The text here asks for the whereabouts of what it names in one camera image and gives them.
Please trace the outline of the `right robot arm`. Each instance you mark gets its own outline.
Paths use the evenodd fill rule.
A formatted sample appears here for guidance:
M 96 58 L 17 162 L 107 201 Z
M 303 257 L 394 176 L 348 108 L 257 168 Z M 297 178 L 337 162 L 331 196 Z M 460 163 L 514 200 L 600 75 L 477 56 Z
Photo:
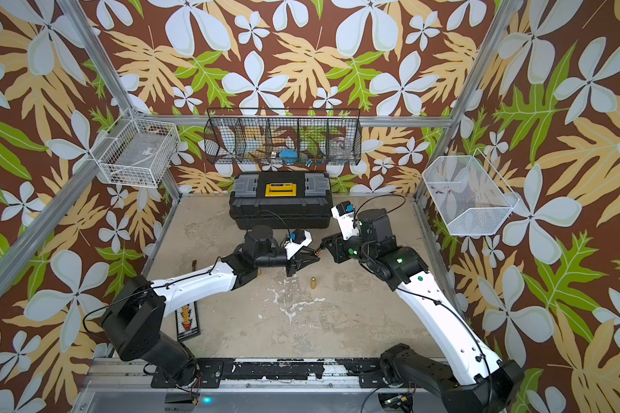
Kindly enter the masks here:
M 340 231 L 321 248 L 335 263 L 358 261 L 396 293 L 425 325 L 445 361 L 417 354 L 406 344 L 382 353 L 384 385 L 425 389 L 449 412 L 501 412 L 513 401 L 524 373 L 516 361 L 502 361 L 482 342 L 448 301 L 429 266 L 415 249 L 399 246 L 383 208 L 358 211 L 344 201 L 332 208 Z

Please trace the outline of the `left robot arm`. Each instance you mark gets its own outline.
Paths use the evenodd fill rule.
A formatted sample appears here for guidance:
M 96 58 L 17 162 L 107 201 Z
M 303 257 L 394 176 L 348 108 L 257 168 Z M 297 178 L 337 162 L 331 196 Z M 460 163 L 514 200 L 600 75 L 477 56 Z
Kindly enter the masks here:
M 208 268 L 153 282 L 136 276 L 108 306 L 101 327 L 122 361 L 147 361 L 171 385 L 194 385 L 201 374 L 196 357 L 161 331 L 163 319 L 183 306 L 244 287 L 261 268 L 284 268 L 294 275 L 319 261 L 311 242 L 310 232 L 302 229 L 277 242 L 270 227 L 256 225 L 231 254 Z

